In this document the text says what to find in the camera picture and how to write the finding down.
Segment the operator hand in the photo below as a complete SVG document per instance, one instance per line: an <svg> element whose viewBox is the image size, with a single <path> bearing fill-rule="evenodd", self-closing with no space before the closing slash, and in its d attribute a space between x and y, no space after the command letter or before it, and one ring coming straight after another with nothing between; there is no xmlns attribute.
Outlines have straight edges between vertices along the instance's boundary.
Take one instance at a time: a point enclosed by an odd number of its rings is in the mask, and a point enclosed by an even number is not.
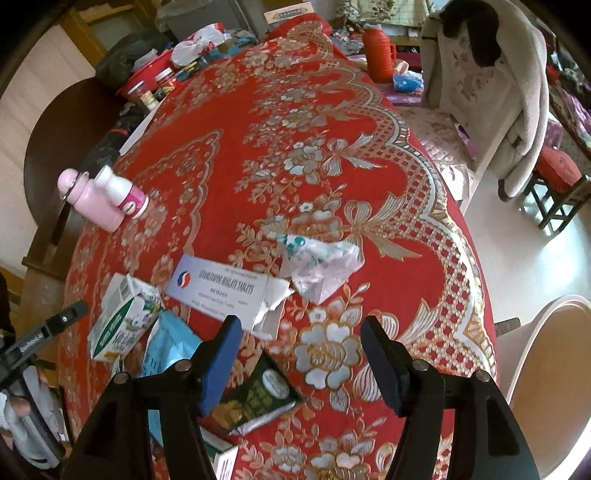
<svg viewBox="0 0 591 480"><path fill-rule="evenodd" d="M26 398L12 396L9 398L9 404L18 417L27 417L31 413L31 405Z"/></svg>

